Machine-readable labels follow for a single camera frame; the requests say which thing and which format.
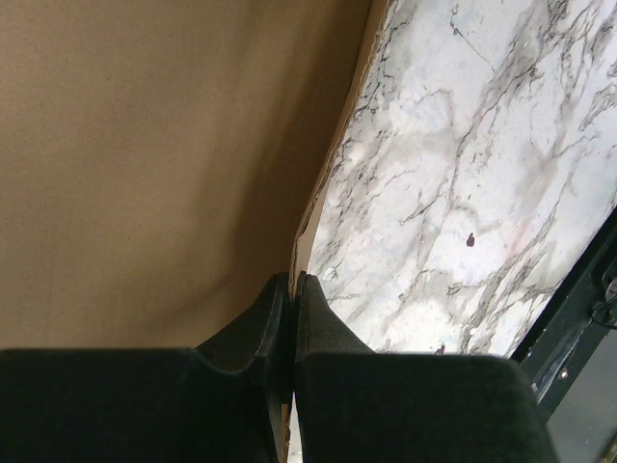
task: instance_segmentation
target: white marble countertop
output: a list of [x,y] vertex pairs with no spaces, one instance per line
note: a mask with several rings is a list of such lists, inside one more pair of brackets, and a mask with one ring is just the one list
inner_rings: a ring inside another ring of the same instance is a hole
[[615,0],[392,2],[308,267],[371,348],[517,346],[617,204],[616,20]]

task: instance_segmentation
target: cardboard sheet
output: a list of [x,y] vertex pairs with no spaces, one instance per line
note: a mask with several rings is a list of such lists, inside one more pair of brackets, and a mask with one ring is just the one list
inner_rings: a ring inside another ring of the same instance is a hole
[[194,345],[244,310],[288,268],[370,4],[3,2],[0,346]]

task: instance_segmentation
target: marble surface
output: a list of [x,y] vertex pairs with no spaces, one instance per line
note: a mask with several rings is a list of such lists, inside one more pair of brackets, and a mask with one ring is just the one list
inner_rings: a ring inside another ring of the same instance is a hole
[[371,348],[517,346],[617,203],[616,21],[615,0],[392,2],[308,267]]

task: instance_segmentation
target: black cable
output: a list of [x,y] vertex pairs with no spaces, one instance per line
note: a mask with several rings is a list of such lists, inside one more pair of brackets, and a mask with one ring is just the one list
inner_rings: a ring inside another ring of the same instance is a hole
[[604,310],[603,317],[605,319],[606,315],[610,312],[611,304],[613,304],[616,301],[617,301],[617,296],[613,296],[610,299],[608,299],[607,301],[602,302],[598,307],[596,307],[593,311],[591,311],[591,321],[593,321],[594,323],[596,323],[596,324],[598,324],[600,326],[603,326],[604,328],[608,328],[609,330],[617,331],[617,326],[615,326],[613,324],[610,324],[610,323],[605,323],[603,321],[599,321],[596,318],[596,313],[599,310]]

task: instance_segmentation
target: cardboard edge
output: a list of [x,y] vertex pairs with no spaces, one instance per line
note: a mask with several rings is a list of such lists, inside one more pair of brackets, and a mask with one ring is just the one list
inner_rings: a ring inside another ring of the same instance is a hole
[[334,166],[336,152],[347,130],[353,111],[357,106],[358,98],[366,82],[368,71],[375,59],[375,53],[384,32],[384,25],[390,4],[391,0],[374,0],[370,8],[366,26],[364,27],[364,36],[356,63],[356,71],[354,72],[349,93],[345,99],[343,111],[338,120],[338,125],[336,126],[335,135],[328,147],[326,160],[319,172],[315,186],[312,189],[310,199],[294,238],[289,270],[289,295],[292,299],[296,294],[300,273],[306,270],[309,265],[312,243],[317,233],[319,218],[326,201],[328,184],[330,183],[330,175]]

